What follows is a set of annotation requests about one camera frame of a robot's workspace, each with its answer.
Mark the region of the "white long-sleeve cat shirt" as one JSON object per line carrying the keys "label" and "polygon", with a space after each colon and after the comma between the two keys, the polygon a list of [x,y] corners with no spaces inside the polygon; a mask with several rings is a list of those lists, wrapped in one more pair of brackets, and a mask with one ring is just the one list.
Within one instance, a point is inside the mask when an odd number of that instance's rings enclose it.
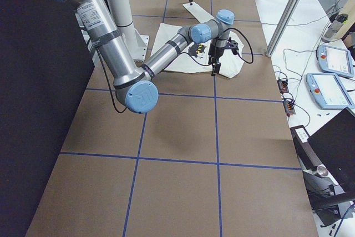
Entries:
{"label": "white long-sleeve cat shirt", "polygon": [[[192,2],[183,4],[200,23],[205,23],[212,19],[213,16],[200,7],[197,3]],[[166,41],[177,34],[179,26],[173,26],[161,23],[156,34],[155,42],[151,54],[156,53]],[[181,73],[202,73],[211,72],[212,66],[208,66],[208,51],[210,48],[210,41],[201,44],[191,43],[184,49],[184,54],[178,56],[165,70],[170,72]],[[244,64],[240,57],[233,55],[230,50],[224,51],[224,54],[219,59],[221,63],[219,74],[227,78],[233,78],[239,74]]]}

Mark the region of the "orange black connector box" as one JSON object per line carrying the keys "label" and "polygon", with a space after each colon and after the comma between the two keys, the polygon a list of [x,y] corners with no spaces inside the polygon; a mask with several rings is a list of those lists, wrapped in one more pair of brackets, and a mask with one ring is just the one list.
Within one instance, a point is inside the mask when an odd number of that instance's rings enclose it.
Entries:
{"label": "orange black connector box", "polygon": [[278,85],[280,93],[288,93],[289,92],[287,79],[278,79],[277,85]]}

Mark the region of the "near blue teach pendant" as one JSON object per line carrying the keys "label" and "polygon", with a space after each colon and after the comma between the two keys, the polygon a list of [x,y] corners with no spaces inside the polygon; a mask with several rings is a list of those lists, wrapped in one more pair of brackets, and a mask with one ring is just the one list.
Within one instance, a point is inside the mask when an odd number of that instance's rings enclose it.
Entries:
{"label": "near blue teach pendant", "polygon": [[306,84],[311,96],[321,109],[354,109],[354,101],[337,74],[307,73]]}

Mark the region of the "blue teach pendant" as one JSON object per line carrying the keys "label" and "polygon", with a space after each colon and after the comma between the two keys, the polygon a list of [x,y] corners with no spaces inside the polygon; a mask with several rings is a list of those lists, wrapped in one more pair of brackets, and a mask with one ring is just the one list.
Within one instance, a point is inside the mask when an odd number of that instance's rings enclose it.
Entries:
{"label": "blue teach pendant", "polygon": [[354,66],[349,50],[322,44],[317,48],[316,57],[321,71],[335,73],[345,78],[354,77]]}
{"label": "blue teach pendant", "polygon": [[354,109],[354,101],[337,74],[307,73],[306,84],[311,96],[321,109]]}

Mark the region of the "far blue teach pendant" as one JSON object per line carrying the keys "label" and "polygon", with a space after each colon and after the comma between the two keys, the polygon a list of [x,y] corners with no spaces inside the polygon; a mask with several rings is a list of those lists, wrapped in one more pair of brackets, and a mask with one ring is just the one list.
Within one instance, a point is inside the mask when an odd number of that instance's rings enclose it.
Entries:
{"label": "far blue teach pendant", "polygon": [[322,44],[317,48],[316,57],[321,71],[335,73],[345,78],[354,77],[354,66],[349,50]]}

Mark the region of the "black computer monitor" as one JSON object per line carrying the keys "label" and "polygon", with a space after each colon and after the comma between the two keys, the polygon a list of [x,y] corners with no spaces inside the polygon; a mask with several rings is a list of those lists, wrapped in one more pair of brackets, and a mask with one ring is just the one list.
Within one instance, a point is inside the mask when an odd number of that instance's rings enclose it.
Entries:
{"label": "black computer monitor", "polygon": [[354,112],[344,108],[308,143],[344,191],[354,191]]}

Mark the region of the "aluminium frame post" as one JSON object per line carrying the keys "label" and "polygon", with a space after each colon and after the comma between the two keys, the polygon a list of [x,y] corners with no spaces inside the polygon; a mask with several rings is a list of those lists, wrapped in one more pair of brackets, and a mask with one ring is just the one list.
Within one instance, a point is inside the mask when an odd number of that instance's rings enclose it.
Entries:
{"label": "aluminium frame post", "polygon": [[282,35],[298,5],[300,0],[288,0],[286,7],[284,9],[284,12],[277,24],[277,27],[275,29],[274,34],[272,35],[272,38],[267,46],[265,56],[267,57],[272,57],[279,41],[282,38]]}

